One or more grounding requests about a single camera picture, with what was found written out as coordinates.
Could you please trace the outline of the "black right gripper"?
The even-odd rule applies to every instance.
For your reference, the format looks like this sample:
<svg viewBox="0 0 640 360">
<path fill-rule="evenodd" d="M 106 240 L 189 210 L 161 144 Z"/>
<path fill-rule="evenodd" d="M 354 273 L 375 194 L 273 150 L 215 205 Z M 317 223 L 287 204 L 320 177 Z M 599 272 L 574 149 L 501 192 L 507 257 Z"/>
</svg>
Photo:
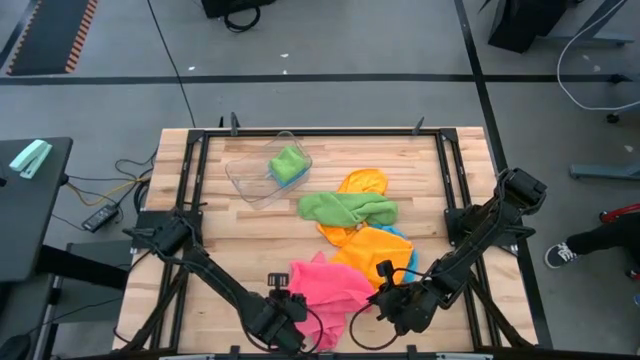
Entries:
<svg viewBox="0 0 640 360">
<path fill-rule="evenodd" d="M 392 323 L 397 335 L 424 332 L 431 324 L 438 302 L 434 291 L 417 282 L 383 285 L 380 291 L 369 298 L 369 303 L 380 310 L 377 320 Z"/>
</svg>

